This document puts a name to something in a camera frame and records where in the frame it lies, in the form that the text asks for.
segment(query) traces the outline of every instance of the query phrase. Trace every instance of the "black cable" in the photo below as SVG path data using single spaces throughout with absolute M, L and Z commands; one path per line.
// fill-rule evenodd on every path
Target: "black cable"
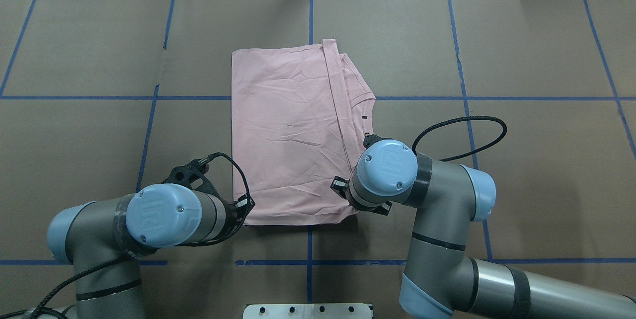
M 236 170 L 238 170 L 238 173 L 241 176 L 241 179 L 243 179 L 243 186 L 245 186 L 245 195 L 247 196 L 246 199 L 248 201 L 250 201 L 250 199 L 252 198 L 252 195 L 250 195 L 249 193 L 249 186 L 247 184 L 247 179 L 245 178 L 245 173 L 243 173 L 243 170 L 241 170 L 241 167 L 238 165 L 238 163 L 236 163 L 230 156 L 228 156 L 227 154 L 224 154 L 222 152 L 216 152 L 214 154 L 209 154 L 207 156 L 207 158 L 209 159 L 209 161 L 212 161 L 218 157 L 223 157 L 225 159 L 227 159 L 229 162 L 232 163 L 232 165 L 236 168 Z M 229 233 L 229 235 L 217 239 L 217 240 L 209 240 L 207 242 L 196 242 L 196 243 L 182 243 L 182 244 L 178 244 L 178 246 L 183 246 L 183 247 L 203 247 L 203 246 L 212 246 L 214 244 L 219 244 L 221 242 L 224 242 L 225 240 L 229 239 L 230 237 L 234 236 L 239 229 L 241 229 L 241 227 L 243 227 L 243 223 L 245 223 L 245 219 L 247 218 L 247 214 L 243 217 L 243 219 L 241 219 L 240 224 L 238 224 L 236 226 L 236 228 L 234 228 L 234 230 L 232 230 L 231 233 Z
M 58 285 L 51 292 L 49 292 L 49 294 L 47 294 L 44 297 L 44 299 L 42 299 L 42 301 L 38 304 L 38 306 L 36 306 L 36 308 L 33 310 L 33 313 L 31 313 L 31 315 L 29 316 L 29 319 L 37 318 L 42 313 L 41 310 L 45 307 L 46 303 L 48 303 L 51 300 L 51 298 L 55 296 L 55 294 L 60 292 L 67 285 L 73 283 L 74 281 L 77 281 L 78 279 L 82 277 L 88 276 L 91 273 L 97 272 L 100 269 L 110 267 L 111 265 L 120 264 L 122 262 L 126 262 L 127 260 L 131 260 L 131 258 L 129 256 L 121 256 L 120 258 L 109 260 L 108 262 L 104 262 L 102 264 L 96 265 L 93 268 L 89 268 L 84 272 L 75 274 L 75 276 L 72 276 L 69 279 L 63 281 L 60 285 Z
M 13 312 L 13 313 L 5 314 L 5 315 L 0 315 L 0 319 L 9 319 L 9 318 L 12 318 L 12 317 L 22 316 L 22 315 L 24 315 L 25 312 L 28 312 L 28 310 L 20 310 L 18 312 Z M 48 308 L 48 307 L 42 308 L 39 313 L 40 314 L 48 314 L 48 315 L 51 315 L 53 317 L 56 317 L 57 319 L 68 319 L 68 317 L 66 317 L 66 315 L 58 312 L 55 309 Z
M 39 317 L 42 314 L 48 314 L 48 315 L 52 315 L 58 319 L 68 319 L 66 317 L 65 314 L 58 312 L 57 310 L 54 310 L 52 308 L 48 308 L 45 305 L 58 293 L 60 292 L 62 289 L 64 289 L 64 287 L 66 287 L 67 285 L 73 283 L 74 281 L 77 281 L 78 279 L 88 276 L 91 273 L 97 272 L 100 269 L 104 269 L 106 267 L 110 267 L 111 265 L 115 265 L 115 264 L 119 264 L 121 262 L 126 262 L 127 260 L 131 260 L 131 258 L 129 256 L 122 256 L 118 259 L 114 259 L 114 260 L 110 260 L 108 262 L 102 263 L 100 265 L 96 265 L 93 268 L 89 268 L 84 272 L 80 272 L 78 274 L 75 274 L 75 276 L 70 277 L 69 279 L 63 281 L 62 283 L 60 283 L 57 287 L 55 287 L 51 292 L 49 292 L 44 299 L 42 299 L 42 301 L 38 304 L 38 306 L 36 306 L 33 310 L 33 312 L 30 313 L 29 315 L 29 319 L 35 319 L 37 317 Z M 7 313 L 4 315 L 0 315 L 0 319 L 8 319 L 11 317 L 15 317 L 18 315 L 24 315 L 24 313 L 26 313 L 27 310 L 20 310 L 18 312 L 13 312 L 13 313 Z
M 473 117 L 454 118 L 454 119 L 451 119 L 451 120 L 447 120 L 445 122 L 441 122 L 441 123 L 435 124 L 432 127 L 428 127 L 425 131 L 422 131 L 422 133 L 420 133 L 417 136 L 417 138 L 415 138 L 415 141 L 413 142 L 413 146 L 411 146 L 411 149 L 412 149 L 413 153 L 417 154 L 416 151 L 415 151 L 415 148 L 417 147 L 417 143 L 420 142 L 420 140 L 423 138 L 423 136 L 425 136 L 428 133 L 431 133 L 431 131 L 434 131 L 435 129 L 438 129 L 438 128 L 441 128 L 441 127 L 448 126 L 450 124 L 459 123 L 459 122 L 470 122 L 471 120 L 488 120 L 490 122 L 498 123 L 501 126 L 501 134 L 499 134 L 499 137 L 497 137 L 497 139 L 493 140 L 492 142 L 484 145 L 483 147 L 481 147 L 479 149 L 475 149 L 474 151 L 470 151 L 470 152 L 467 152 L 465 154 L 461 154 L 461 155 L 458 155 L 458 156 L 452 156 L 450 158 L 441 159 L 439 161 L 457 160 L 457 159 L 465 158 L 467 156 L 471 156 L 472 154 L 477 154 L 480 151 L 484 151 L 484 150 L 490 148 L 491 146 L 499 143 L 504 138 L 504 136 L 506 136 L 506 133 L 508 131 L 506 123 L 504 123 L 504 121 L 501 120 L 500 118 L 488 117 L 488 116 L 485 116 L 485 115 L 477 115 L 477 116 L 473 116 Z

